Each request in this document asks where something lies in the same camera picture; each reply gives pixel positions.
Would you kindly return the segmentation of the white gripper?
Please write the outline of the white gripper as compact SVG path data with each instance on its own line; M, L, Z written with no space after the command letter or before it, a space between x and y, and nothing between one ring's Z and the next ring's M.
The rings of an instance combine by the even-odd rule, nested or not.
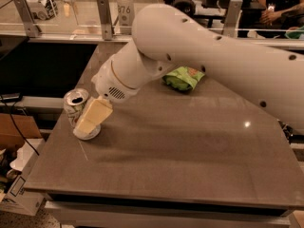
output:
M74 128L75 135L88 135L113 112L112 103L123 103L139 90L122 83L114 71L113 61L107 60L92 77L96 92L101 96L91 97Z

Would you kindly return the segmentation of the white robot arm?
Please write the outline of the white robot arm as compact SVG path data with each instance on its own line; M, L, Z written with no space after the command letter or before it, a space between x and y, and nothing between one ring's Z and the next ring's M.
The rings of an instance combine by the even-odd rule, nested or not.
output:
M304 56L219 35L178 9L151 4L132 39L92 77L99 96L122 103L177 67L200 70L264 111L304 132Z

